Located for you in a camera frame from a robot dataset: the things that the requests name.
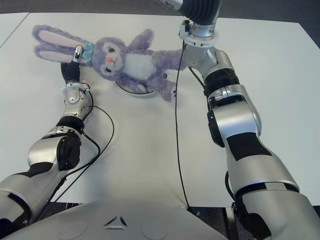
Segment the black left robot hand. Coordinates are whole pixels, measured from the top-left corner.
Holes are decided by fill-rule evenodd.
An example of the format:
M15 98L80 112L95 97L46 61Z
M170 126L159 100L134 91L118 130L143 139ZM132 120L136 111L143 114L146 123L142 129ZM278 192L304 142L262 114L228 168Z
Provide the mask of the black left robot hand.
M73 59L70 62L62 62L60 64L61 74L66 84L80 82L80 60L82 54L83 47L77 45L73 53Z

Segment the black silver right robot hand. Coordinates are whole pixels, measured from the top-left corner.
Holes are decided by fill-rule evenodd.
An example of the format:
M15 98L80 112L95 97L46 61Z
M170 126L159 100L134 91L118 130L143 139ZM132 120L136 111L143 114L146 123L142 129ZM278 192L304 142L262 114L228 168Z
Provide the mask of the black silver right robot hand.
M221 0L158 0L167 8L177 11L195 24L215 25Z

